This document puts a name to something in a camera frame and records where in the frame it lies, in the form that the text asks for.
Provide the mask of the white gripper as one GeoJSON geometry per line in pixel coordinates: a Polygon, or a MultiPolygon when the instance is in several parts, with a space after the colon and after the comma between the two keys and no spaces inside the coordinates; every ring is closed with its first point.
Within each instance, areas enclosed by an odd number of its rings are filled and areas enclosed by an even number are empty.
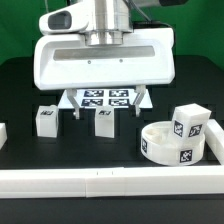
{"type": "Polygon", "coordinates": [[[136,86],[135,116],[150,84],[175,76],[171,28],[132,28],[129,15],[63,8],[39,19],[43,36],[34,53],[34,83],[41,90],[67,89],[80,118],[76,89],[136,86]]]}

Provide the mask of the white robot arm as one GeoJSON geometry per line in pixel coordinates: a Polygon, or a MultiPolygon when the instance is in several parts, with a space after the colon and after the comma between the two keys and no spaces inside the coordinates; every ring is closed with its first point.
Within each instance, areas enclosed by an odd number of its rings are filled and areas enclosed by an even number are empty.
{"type": "Polygon", "coordinates": [[[146,87],[175,77],[173,28],[150,19],[133,22],[132,8],[182,5],[188,0],[77,0],[39,19],[43,37],[34,52],[34,83],[62,89],[80,116],[81,88],[133,86],[140,112],[146,87]]]}

